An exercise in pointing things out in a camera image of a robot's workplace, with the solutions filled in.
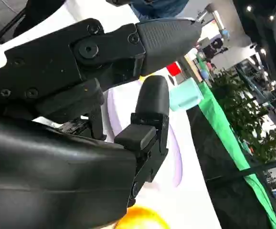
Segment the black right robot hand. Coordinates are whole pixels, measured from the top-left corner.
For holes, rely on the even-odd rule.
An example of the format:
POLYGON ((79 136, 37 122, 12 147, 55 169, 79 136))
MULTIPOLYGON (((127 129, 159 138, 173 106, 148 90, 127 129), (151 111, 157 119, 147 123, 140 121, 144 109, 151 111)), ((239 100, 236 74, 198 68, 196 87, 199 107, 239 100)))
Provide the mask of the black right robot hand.
POLYGON ((202 25, 187 18, 105 33, 86 19, 6 51, 0 68, 0 229, 93 229, 121 219, 167 154, 169 88, 157 70, 202 25), (103 133, 103 93, 145 76, 130 124, 103 133))

